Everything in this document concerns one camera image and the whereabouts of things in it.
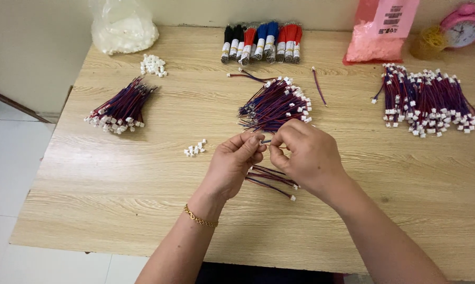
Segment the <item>wooden table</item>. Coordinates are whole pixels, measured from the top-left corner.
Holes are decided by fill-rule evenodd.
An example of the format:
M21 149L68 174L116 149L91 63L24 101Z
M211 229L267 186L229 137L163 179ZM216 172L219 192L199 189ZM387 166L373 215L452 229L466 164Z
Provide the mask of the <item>wooden table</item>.
M201 182L215 147L241 132L237 108L260 84L220 63L223 29L161 27L146 53L167 62L162 88L143 108L146 127L122 135L83 122L139 75L142 54L108 57L91 47L21 211L11 243L149 256ZM305 31L300 65L261 62L259 77L287 75L313 101L313 124L338 142L345 169L451 280L475 280L475 131L452 127L419 139L384 126L380 65L343 66L350 33ZM443 61L413 59L409 72L456 74L475 107L475 45ZM316 66L329 107L313 80ZM207 139L207 152L183 149ZM270 166L266 154L263 164ZM303 190L297 201L249 182L223 210L207 261L366 273L344 223Z

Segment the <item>clear plastic bag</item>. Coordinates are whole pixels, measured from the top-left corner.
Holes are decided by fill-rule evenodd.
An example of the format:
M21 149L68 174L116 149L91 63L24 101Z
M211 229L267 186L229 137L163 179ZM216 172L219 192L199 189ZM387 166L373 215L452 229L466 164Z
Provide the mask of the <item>clear plastic bag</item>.
M133 53L158 38L152 14L140 0L89 0L93 43L103 53Z
M360 0L343 63L401 63L402 45L419 3L420 0Z

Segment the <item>bag of white connectors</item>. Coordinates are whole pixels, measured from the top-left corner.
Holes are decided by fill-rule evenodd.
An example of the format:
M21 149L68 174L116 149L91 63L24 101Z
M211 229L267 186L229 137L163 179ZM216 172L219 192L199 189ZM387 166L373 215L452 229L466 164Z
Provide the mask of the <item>bag of white connectors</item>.
M133 53L158 38L152 13L140 0L89 0L93 13L92 39L103 53Z

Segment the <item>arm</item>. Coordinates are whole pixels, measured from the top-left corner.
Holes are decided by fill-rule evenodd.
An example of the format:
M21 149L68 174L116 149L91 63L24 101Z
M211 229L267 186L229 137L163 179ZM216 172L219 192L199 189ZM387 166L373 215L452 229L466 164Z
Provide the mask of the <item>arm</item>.
M262 161L265 137L241 133L218 145L202 184L188 200L188 209L207 222L218 222L223 206L241 189L248 169ZM183 212L146 262L136 284L194 283L215 229Z
M290 158L279 148L283 143L292 152ZM377 284L448 283L425 252L346 174L329 134L291 119L269 150L272 164L341 216Z

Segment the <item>pink alarm clock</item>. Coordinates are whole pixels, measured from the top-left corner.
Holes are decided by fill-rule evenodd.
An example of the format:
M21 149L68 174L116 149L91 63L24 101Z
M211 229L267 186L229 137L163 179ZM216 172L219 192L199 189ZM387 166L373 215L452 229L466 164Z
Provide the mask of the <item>pink alarm clock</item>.
M450 48L461 48L475 42L475 4L461 5L440 25Z

